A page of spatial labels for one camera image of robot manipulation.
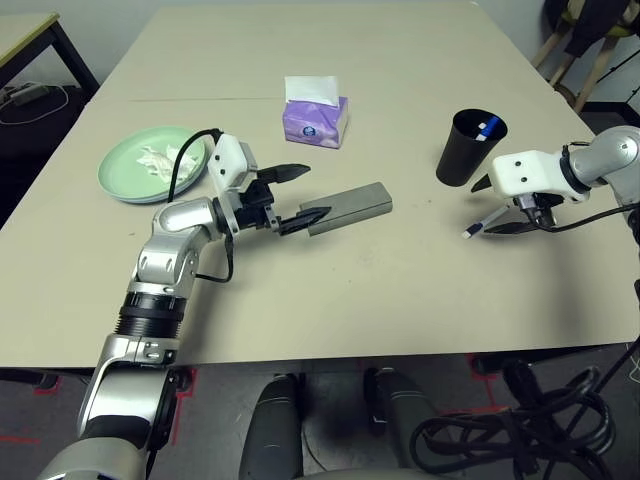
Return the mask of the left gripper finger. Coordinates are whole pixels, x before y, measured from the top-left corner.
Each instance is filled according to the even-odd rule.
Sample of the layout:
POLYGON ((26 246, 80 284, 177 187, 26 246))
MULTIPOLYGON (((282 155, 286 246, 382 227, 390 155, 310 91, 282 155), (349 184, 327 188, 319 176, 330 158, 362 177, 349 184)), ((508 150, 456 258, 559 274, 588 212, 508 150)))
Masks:
POLYGON ((294 217, 284 220, 280 219, 278 233, 280 235, 290 235, 307 229, 325 217, 330 210, 330 207, 312 207, 299 211, 294 217))
POLYGON ((310 171, 303 164, 280 164, 257 171, 257 179, 263 183, 284 183, 298 178, 310 171))

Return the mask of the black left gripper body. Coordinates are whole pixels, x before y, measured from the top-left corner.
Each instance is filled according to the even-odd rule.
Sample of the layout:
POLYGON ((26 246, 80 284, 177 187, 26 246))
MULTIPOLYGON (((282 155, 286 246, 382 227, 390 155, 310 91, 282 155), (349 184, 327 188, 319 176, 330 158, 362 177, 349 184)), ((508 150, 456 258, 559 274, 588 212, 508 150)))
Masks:
POLYGON ((234 215, 240 228, 278 227, 278 220, 272 208, 274 197, 266 183, 251 182, 238 198, 240 208, 234 211, 234 215))

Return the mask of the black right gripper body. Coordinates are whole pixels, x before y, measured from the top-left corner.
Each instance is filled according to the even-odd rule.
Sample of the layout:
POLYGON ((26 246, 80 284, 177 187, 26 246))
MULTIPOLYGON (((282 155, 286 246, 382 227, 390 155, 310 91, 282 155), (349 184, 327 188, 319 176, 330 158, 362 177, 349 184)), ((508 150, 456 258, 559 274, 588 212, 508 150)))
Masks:
POLYGON ((519 222, 519 228, 554 228, 556 219, 552 209, 563 203, 563 197, 550 193, 519 195, 514 204, 526 215, 527 222, 519 222))

